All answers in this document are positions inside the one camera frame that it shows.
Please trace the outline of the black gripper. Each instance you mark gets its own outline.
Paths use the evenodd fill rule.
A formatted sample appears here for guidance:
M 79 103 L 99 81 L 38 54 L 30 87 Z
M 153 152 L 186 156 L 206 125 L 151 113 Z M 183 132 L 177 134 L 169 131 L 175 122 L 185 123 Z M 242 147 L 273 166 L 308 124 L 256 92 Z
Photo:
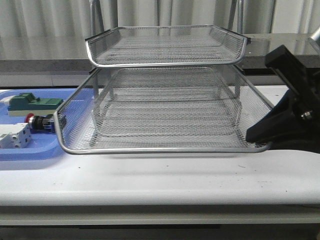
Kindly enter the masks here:
M 246 141 L 272 142 L 274 149 L 320 151 L 320 75 L 307 68 L 284 46 L 265 57 L 288 90 L 270 112 L 246 131 Z

